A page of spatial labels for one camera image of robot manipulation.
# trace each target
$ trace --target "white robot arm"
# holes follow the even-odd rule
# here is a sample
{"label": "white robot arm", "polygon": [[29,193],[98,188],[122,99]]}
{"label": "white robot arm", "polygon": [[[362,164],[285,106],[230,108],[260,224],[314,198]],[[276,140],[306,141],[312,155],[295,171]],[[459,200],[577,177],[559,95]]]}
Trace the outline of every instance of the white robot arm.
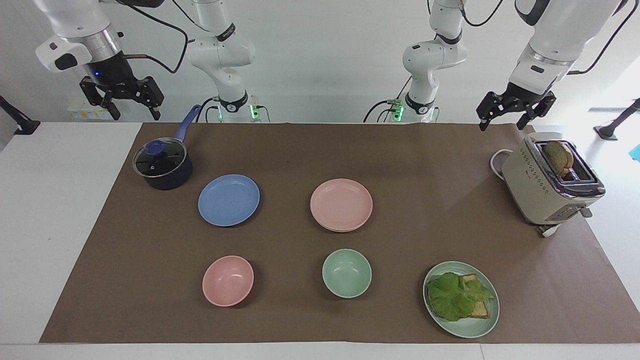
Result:
{"label": "white robot arm", "polygon": [[233,67],[249,65],[255,58],[253,43],[236,33],[223,0],[192,0],[201,27],[214,37],[196,38],[187,47],[191,64],[211,77],[218,90],[223,120],[256,121],[255,103]]}
{"label": "white robot arm", "polygon": [[[413,79],[401,96],[403,120],[429,121],[438,90],[434,71],[455,66],[467,57],[462,41],[462,11],[467,0],[435,0],[429,24],[436,38],[406,49],[403,64]],[[519,16],[535,29],[509,78],[506,91],[486,94],[477,107],[484,131],[491,119],[524,111],[520,129],[547,114],[555,101],[551,86],[564,78],[585,45],[627,0],[516,0]]]}
{"label": "white robot arm", "polygon": [[403,54],[404,68],[412,75],[409,91],[400,97],[404,108],[402,119],[409,122],[428,122],[431,118],[440,86],[434,71],[467,59],[458,0],[435,0],[429,25],[436,37],[407,47]]}
{"label": "white robot arm", "polygon": [[627,0],[516,0],[519,16],[535,32],[509,77],[506,91],[489,92],[476,112],[483,131],[491,119],[508,112],[524,111],[518,121],[523,129],[543,117],[556,97],[551,86],[562,80],[607,20]]}
{"label": "white robot arm", "polygon": [[[149,108],[153,118],[164,100],[154,79],[138,80],[124,57],[119,37],[98,0],[33,0],[45,13],[55,35],[38,46],[36,55],[50,71],[61,72],[81,65],[88,76],[80,82],[91,105],[109,110],[118,120],[112,99],[132,99]],[[132,6],[157,7],[164,0],[102,0]]]}

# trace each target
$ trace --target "plate rim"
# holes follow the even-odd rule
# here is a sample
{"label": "plate rim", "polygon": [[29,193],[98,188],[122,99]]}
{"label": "plate rim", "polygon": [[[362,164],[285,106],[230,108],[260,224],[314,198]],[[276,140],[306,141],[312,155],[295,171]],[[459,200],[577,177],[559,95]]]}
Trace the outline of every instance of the plate rim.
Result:
{"label": "plate rim", "polygon": [[[351,252],[355,252],[355,253],[357,253],[358,255],[362,256],[362,258],[364,259],[364,261],[366,261],[366,262],[367,262],[367,267],[369,267],[369,273],[370,273],[370,276],[369,276],[369,283],[367,283],[367,286],[366,286],[366,287],[364,288],[364,290],[362,290],[362,292],[361,292],[361,293],[359,293],[358,295],[353,295],[353,296],[343,296],[343,295],[336,294],[336,293],[335,293],[335,292],[334,292],[334,291],[329,287],[329,285],[327,285],[327,283],[326,283],[326,279],[324,278],[324,267],[326,266],[326,261],[327,261],[327,260],[329,260],[329,258],[331,257],[331,255],[333,255],[333,254],[335,254],[336,252],[339,252],[339,251],[351,251]],[[371,268],[371,263],[369,262],[369,259],[367,259],[367,257],[366,257],[366,256],[364,256],[361,252],[359,252],[359,251],[357,251],[357,250],[355,250],[355,249],[347,248],[347,247],[344,247],[344,248],[342,248],[342,249],[334,250],[334,251],[332,251],[332,252],[331,252],[331,254],[327,255],[327,256],[326,256],[326,258],[324,259],[323,263],[322,263],[322,269],[321,269],[321,272],[322,272],[322,281],[323,281],[323,283],[324,283],[324,287],[325,287],[325,288],[327,288],[327,289],[329,289],[329,291],[330,291],[332,294],[334,294],[335,296],[340,297],[340,298],[343,298],[343,299],[353,299],[353,298],[359,297],[360,295],[364,294],[365,292],[367,292],[367,290],[368,290],[368,289],[369,289],[369,287],[371,286],[371,281],[373,280],[373,269]]]}
{"label": "plate rim", "polygon": [[[317,198],[316,193],[318,192],[318,190],[320,189],[320,187],[322,187],[322,185],[325,185],[326,183],[330,183],[330,182],[332,182],[332,181],[338,181],[338,180],[346,180],[346,181],[350,181],[350,182],[352,182],[352,183],[357,184],[359,187],[361,187],[361,188],[365,191],[365,193],[368,195],[369,200],[370,200],[370,202],[371,202],[371,208],[370,208],[369,213],[367,214],[367,216],[366,216],[365,220],[364,220],[361,224],[358,224],[356,227],[352,227],[352,228],[349,228],[349,229],[346,229],[346,230],[341,230],[341,229],[332,229],[331,227],[329,227],[329,226],[327,226],[327,225],[325,225],[325,224],[321,223],[321,222],[318,220],[318,218],[316,217],[316,214],[315,214],[314,209],[313,209],[314,197],[316,197],[316,198]],[[350,231],[354,231],[354,230],[357,230],[357,229],[361,228],[364,224],[366,224],[366,223],[367,223],[367,221],[369,221],[369,218],[371,218],[371,214],[373,214],[373,197],[371,196],[371,192],[369,192],[369,189],[367,189],[367,187],[366,187],[366,186],[364,186],[363,184],[359,183],[358,181],[355,181],[355,180],[353,180],[353,179],[348,179],[348,178],[346,178],[346,177],[336,177],[335,179],[329,179],[329,180],[327,180],[327,181],[323,181],[320,185],[318,185],[318,186],[314,189],[314,191],[311,193],[311,198],[309,199],[309,210],[311,210],[311,215],[313,216],[314,220],[315,220],[315,221],[316,221],[320,226],[324,227],[325,229],[327,229],[327,230],[329,230],[329,231],[333,231],[333,232],[335,232],[335,233],[348,233],[348,232],[350,232]]]}
{"label": "plate rim", "polygon": [[[495,295],[495,301],[497,303],[497,308],[498,308],[498,314],[495,317],[495,321],[493,322],[493,324],[491,325],[491,327],[485,331],[484,333],[480,334],[480,335],[476,335],[476,336],[464,336],[464,335],[460,335],[460,334],[456,334],[453,331],[450,331],[449,329],[445,328],[444,326],[442,326],[438,320],[436,320],[436,315],[432,310],[429,309],[429,304],[427,303],[427,293],[426,293],[426,285],[427,285],[427,279],[429,278],[429,275],[431,275],[432,271],[434,268],[436,268],[437,266],[443,265],[443,264],[448,264],[448,263],[456,263],[456,264],[462,264],[465,266],[469,266],[471,269],[477,271],[478,273],[480,273],[486,280],[487,282],[489,282],[489,285],[491,286],[490,290],[493,290],[493,294]],[[434,266],[432,266],[429,271],[427,272],[427,274],[424,276],[424,282],[422,283],[422,299],[424,300],[424,307],[426,307],[427,312],[429,313],[429,315],[431,315],[433,321],[439,326],[441,327],[444,331],[448,332],[449,334],[455,335],[459,338],[464,338],[464,339],[476,339],[476,338],[481,338],[484,335],[487,335],[489,332],[491,332],[493,330],[493,328],[495,328],[495,326],[498,324],[498,320],[500,320],[500,299],[498,298],[498,291],[495,289],[495,286],[493,285],[493,283],[491,282],[491,280],[489,280],[489,277],[487,275],[485,275],[482,271],[478,270],[476,267],[469,265],[467,263],[464,263],[462,261],[455,261],[455,260],[450,260],[450,261],[443,261],[439,264],[436,264]]]}
{"label": "plate rim", "polygon": [[[245,217],[244,219],[242,219],[239,222],[236,222],[234,224],[229,224],[229,225],[221,225],[221,224],[216,224],[213,221],[210,221],[208,218],[206,218],[203,214],[202,214],[202,209],[200,208],[200,204],[202,201],[202,196],[204,194],[204,192],[206,191],[206,189],[213,184],[213,182],[215,181],[220,181],[220,179],[223,179],[225,177],[231,177],[231,176],[239,176],[239,177],[243,177],[247,180],[249,180],[249,182],[255,187],[256,191],[258,192],[258,199],[255,203],[255,207],[249,212],[249,215],[247,215],[247,217]],[[242,224],[243,222],[247,221],[247,219],[249,219],[253,213],[258,209],[258,206],[260,205],[260,188],[258,187],[258,184],[250,177],[246,176],[246,175],[242,175],[242,174],[225,174],[225,175],[221,175],[218,176],[217,178],[209,181],[200,191],[200,195],[198,196],[198,212],[200,213],[200,217],[202,217],[206,222],[210,223],[211,225],[215,225],[215,226],[219,226],[219,227],[230,227],[230,226],[235,226],[237,224]]]}

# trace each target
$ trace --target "lettuce leaf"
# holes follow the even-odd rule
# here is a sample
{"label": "lettuce leaf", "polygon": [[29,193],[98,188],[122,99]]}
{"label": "lettuce leaf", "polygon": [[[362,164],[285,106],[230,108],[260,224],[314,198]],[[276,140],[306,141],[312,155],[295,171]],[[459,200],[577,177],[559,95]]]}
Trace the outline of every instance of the lettuce leaf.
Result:
{"label": "lettuce leaf", "polygon": [[477,301],[494,298],[489,289],[478,280],[465,282],[462,276],[452,272],[429,283],[429,301],[436,315],[448,321],[467,318]]}

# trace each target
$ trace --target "toast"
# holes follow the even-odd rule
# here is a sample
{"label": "toast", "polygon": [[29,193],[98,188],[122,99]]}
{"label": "toast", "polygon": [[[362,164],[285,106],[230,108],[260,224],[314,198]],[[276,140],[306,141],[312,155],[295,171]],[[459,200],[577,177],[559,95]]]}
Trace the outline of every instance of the toast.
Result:
{"label": "toast", "polygon": [[551,140],[544,146],[543,152],[557,175],[564,177],[569,174],[569,169],[573,166],[573,153],[565,144]]}
{"label": "toast", "polygon": [[[465,282],[467,282],[471,280],[477,280],[478,276],[476,276],[476,274],[467,274],[467,275],[462,275],[462,279]],[[486,304],[484,303],[484,301],[476,302],[476,306],[474,307],[474,310],[471,312],[471,315],[469,315],[469,317],[476,318],[476,319],[489,318],[489,311],[486,309]]]}

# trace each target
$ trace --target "green bowl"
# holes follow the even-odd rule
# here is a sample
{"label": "green bowl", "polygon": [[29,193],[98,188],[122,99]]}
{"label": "green bowl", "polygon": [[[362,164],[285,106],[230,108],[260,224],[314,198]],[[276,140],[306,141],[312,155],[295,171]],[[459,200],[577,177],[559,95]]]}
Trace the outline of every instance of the green bowl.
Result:
{"label": "green bowl", "polygon": [[[478,276],[478,280],[482,285],[489,289],[489,291],[493,293],[493,296],[495,296],[495,299],[490,299],[485,302],[486,309],[489,312],[489,319],[466,318],[450,322],[439,317],[433,312],[433,308],[431,308],[431,304],[429,303],[428,284],[429,281],[437,279],[446,272],[452,272],[458,275],[473,273]],[[487,335],[491,330],[493,330],[495,324],[498,322],[498,317],[500,316],[500,301],[498,300],[498,293],[495,292],[495,288],[491,281],[489,281],[489,279],[484,276],[480,270],[471,265],[460,263],[459,261],[447,261],[445,263],[440,263],[429,270],[427,276],[424,278],[424,284],[422,285],[422,296],[424,297],[424,304],[435,322],[441,328],[461,338],[473,339]]]}
{"label": "green bowl", "polygon": [[371,265],[364,255],[355,250],[336,250],[324,260],[322,278],[326,287],[336,296],[351,299],[369,288]]}

